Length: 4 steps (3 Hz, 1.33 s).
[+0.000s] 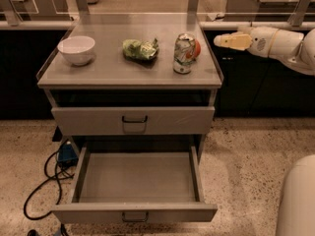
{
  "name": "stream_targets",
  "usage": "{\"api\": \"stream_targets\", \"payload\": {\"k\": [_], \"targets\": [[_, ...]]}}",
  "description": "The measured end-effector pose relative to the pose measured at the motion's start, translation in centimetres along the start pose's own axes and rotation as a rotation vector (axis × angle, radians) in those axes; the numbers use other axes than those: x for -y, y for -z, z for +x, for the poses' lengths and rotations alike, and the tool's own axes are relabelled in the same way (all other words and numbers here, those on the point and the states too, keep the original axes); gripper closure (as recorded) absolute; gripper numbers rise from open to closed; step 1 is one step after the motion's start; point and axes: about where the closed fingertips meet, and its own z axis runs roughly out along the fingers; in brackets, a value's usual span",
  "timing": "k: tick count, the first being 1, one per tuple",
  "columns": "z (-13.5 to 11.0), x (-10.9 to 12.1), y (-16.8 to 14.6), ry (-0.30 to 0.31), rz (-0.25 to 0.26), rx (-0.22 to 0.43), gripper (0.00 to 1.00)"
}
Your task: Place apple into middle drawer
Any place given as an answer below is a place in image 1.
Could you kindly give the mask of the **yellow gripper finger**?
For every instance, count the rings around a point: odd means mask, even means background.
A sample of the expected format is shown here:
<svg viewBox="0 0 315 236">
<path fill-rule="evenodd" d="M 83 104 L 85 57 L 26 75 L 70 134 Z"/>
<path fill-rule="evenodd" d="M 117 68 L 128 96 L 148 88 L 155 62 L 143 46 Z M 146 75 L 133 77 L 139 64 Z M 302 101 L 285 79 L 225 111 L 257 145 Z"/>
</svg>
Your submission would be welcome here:
<svg viewBox="0 0 315 236">
<path fill-rule="evenodd" d="M 214 38 L 214 44 L 218 47 L 230 48 L 244 51 L 252 44 L 252 37 L 241 31 L 217 35 Z"/>
</svg>

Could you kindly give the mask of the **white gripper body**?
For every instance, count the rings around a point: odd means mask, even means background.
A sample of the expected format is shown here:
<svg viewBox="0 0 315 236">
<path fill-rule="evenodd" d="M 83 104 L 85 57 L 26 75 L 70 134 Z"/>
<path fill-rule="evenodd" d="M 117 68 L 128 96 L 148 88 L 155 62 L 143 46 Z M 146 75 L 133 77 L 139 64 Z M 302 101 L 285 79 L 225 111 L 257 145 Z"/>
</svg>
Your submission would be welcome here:
<svg viewBox="0 0 315 236">
<path fill-rule="evenodd" d="M 249 34 L 252 43 L 247 51 L 253 55 L 267 58 L 272 46 L 274 35 L 278 31 L 270 27 L 239 27 L 239 31 Z"/>
</svg>

